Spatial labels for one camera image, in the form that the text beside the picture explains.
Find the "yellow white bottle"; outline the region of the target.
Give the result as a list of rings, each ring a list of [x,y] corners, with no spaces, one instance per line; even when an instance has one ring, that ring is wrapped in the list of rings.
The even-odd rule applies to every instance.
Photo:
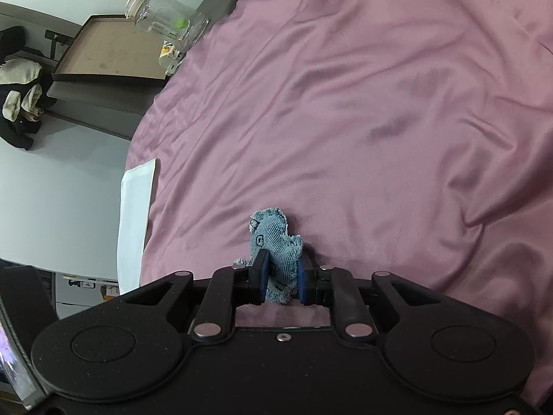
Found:
[[[170,41],[163,41],[158,58],[159,65],[165,69],[165,75],[171,76],[182,63],[184,54],[175,48]]]

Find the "black white jacket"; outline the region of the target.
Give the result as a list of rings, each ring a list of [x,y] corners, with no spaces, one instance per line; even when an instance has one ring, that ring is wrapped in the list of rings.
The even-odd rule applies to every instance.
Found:
[[[25,47],[21,26],[1,31],[1,139],[29,151],[31,135],[40,130],[41,117],[57,102],[47,95],[54,83],[50,72],[32,60],[16,57]]]

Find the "brown board tray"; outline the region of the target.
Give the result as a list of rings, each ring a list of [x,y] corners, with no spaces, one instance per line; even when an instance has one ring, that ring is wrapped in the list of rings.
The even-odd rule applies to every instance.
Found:
[[[163,38],[142,32],[123,15],[93,15],[84,23],[53,71],[54,80],[162,87],[158,63]]]

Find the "white paper sheet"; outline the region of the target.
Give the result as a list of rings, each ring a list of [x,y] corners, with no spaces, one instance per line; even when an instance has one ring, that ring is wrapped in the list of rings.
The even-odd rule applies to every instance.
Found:
[[[140,286],[142,254],[157,162],[152,159],[127,170],[121,181],[117,238],[117,281],[121,294]]]

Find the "pink bed sheet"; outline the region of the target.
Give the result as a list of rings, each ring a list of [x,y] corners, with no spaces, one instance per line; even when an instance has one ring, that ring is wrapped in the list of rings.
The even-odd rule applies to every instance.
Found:
[[[278,208],[317,263],[512,320],[552,394],[552,0],[240,0],[141,119],[151,160],[141,284],[247,258]]]

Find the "grey bedside cabinet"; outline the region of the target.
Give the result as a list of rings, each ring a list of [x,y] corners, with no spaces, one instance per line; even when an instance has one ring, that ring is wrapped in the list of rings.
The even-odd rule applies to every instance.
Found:
[[[54,47],[54,38],[74,39],[81,29],[71,21],[3,3],[1,27],[12,26],[25,28],[26,44],[18,56],[40,63],[50,73],[58,65],[46,56],[46,50]],[[56,100],[53,116],[129,140],[166,83],[165,79],[55,78],[47,95]]]

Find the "clear glass jar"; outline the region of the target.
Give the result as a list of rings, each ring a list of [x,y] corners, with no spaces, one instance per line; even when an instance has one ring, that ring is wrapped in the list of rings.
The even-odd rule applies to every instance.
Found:
[[[142,32],[160,36],[186,53],[204,34],[209,19],[176,0],[128,0],[125,18]]]

